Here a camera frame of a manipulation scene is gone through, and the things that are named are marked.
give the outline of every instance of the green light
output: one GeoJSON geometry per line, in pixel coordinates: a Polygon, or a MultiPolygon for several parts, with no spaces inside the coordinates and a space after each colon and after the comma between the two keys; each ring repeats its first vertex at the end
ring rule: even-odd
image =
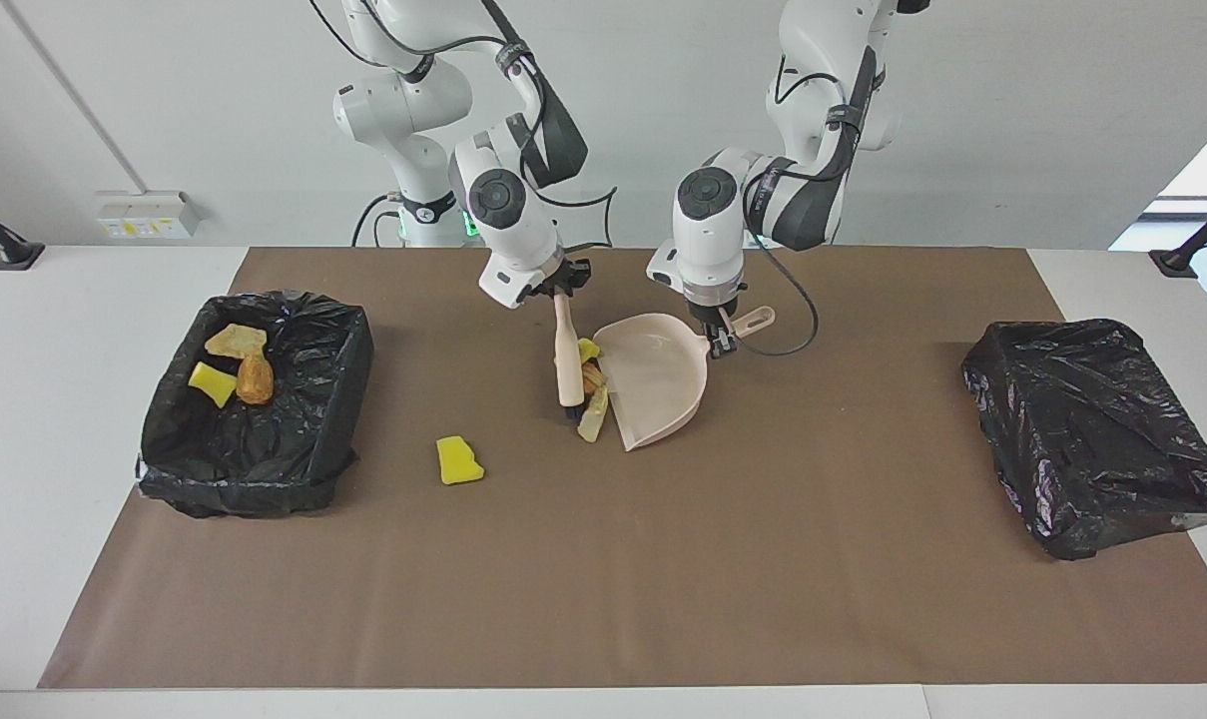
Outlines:
{"type": "Polygon", "coordinates": [[[465,232],[470,236],[476,236],[479,234],[479,224],[474,224],[474,220],[471,218],[470,212],[461,210],[461,217],[465,217],[465,232]]]}

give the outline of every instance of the food scrap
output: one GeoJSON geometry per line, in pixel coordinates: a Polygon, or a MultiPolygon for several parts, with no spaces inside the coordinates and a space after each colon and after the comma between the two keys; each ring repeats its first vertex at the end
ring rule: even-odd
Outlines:
{"type": "Polygon", "coordinates": [[[483,479],[484,469],[474,461],[474,450],[462,438],[441,438],[435,445],[438,448],[439,477],[444,484],[460,485],[483,479]]]}
{"type": "Polygon", "coordinates": [[[225,409],[229,396],[234,394],[234,376],[220,373],[202,362],[196,364],[187,384],[210,397],[217,409],[225,409]]]}
{"type": "Polygon", "coordinates": [[[600,386],[590,397],[590,405],[585,409],[584,417],[581,417],[581,426],[576,427],[576,433],[585,442],[594,444],[599,440],[599,433],[604,431],[604,419],[607,419],[607,386],[600,386]]]}
{"type": "Polygon", "coordinates": [[[576,340],[577,350],[581,350],[581,364],[589,362],[590,360],[599,360],[599,355],[604,355],[602,350],[599,350],[599,345],[594,345],[594,340],[589,338],[581,338],[576,340]]]}
{"type": "Polygon", "coordinates": [[[266,331],[228,325],[205,341],[210,355],[241,360],[234,394],[245,404],[267,404],[274,397],[274,370],[266,361],[266,331]]]}
{"type": "Polygon", "coordinates": [[[585,397],[590,397],[594,392],[607,386],[607,376],[604,376],[604,370],[594,362],[581,364],[581,381],[585,386],[585,397]]]}

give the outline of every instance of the black clamp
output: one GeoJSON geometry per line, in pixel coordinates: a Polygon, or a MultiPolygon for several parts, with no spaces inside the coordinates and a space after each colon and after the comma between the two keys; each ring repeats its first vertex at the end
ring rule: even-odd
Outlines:
{"type": "Polygon", "coordinates": [[[727,321],[723,320],[723,315],[725,314],[728,317],[735,315],[739,304],[739,297],[734,297],[728,304],[719,304],[717,306],[702,306],[694,304],[694,302],[687,302],[687,309],[690,310],[690,315],[700,320],[701,333],[709,340],[709,356],[711,360],[722,360],[736,351],[736,335],[728,332],[727,321]]]}
{"type": "Polygon", "coordinates": [[[559,290],[564,291],[564,294],[567,297],[572,297],[577,290],[581,290],[585,286],[585,282],[590,281],[593,274],[594,269],[589,259],[565,259],[562,264],[558,265],[553,275],[546,277],[546,281],[536,287],[524,290],[524,294],[519,297],[519,302],[536,294],[554,297],[554,293],[559,290]]]}
{"type": "Polygon", "coordinates": [[[511,42],[497,53],[497,68],[501,68],[501,74],[508,74],[513,64],[525,55],[529,58],[531,55],[531,48],[527,47],[526,42],[523,40],[511,42]]]}
{"type": "Polygon", "coordinates": [[[851,105],[834,105],[826,115],[827,125],[846,125],[859,133],[859,127],[864,122],[864,110],[851,105]]]}

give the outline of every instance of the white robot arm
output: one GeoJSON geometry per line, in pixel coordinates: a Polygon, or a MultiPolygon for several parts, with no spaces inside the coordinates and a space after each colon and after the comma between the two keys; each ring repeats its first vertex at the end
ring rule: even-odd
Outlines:
{"type": "Polygon", "coordinates": [[[766,111],[785,156],[730,147],[678,186],[672,239],[648,265],[653,281],[687,298],[715,357],[736,349],[727,317],[744,286],[745,232],[810,250],[839,232],[856,151],[885,147],[894,113],[869,115],[886,77],[882,46],[896,14],[931,0],[789,0],[781,17],[781,68],[766,111]]]}
{"type": "Polygon", "coordinates": [[[566,258],[540,188],[576,177],[588,148],[527,45],[495,0],[479,0],[501,37],[480,35],[488,22],[467,14],[473,2],[343,0],[354,45],[393,74],[343,87],[333,101],[338,125],[375,147],[402,186],[402,232],[409,246],[462,246],[470,212],[492,257],[479,287],[515,309],[535,294],[553,298],[558,316],[559,402],[584,409],[576,333],[567,298],[585,286],[589,261],[566,258]],[[413,47],[403,40],[433,43],[413,47]],[[457,142],[451,160],[420,133],[471,112],[471,86],[435,57],[460,46],[488,51],[524,100],[521,113],[457,142]]]}

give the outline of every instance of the brush handle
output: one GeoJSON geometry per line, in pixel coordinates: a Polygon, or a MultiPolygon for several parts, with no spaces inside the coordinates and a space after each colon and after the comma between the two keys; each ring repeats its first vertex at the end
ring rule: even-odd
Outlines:
{"type": "Polygon", "coordinates": [[[577,350],[572,309],[562,291],[554,293],[554,368],[558,370],[558,403],[581,407],[585,403],[585,382],[581,378],[581,350],[577,350]]]}

